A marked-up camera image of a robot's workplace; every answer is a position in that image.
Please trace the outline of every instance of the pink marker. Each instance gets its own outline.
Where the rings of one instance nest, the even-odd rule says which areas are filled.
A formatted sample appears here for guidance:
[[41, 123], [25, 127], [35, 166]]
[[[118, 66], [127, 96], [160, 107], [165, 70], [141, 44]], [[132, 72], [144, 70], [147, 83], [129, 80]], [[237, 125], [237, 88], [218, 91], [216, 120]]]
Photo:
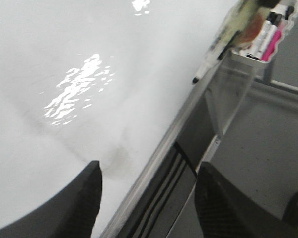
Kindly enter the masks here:
[[275, 51], [275, 46], [276, 46], [276, 43], [279, 41], [279, 39], [281, 38], [282, 36], [282, 31], [280, 29], [278, 29], [276, 31], [276, 33], [274, 34], [273, 38], [272, 38], [272, 41], [269, 43], [265, 53], [263, 54], [261, 60], [262, 61], [268, 61], [270, 56], [272, 55], [272, 53]]

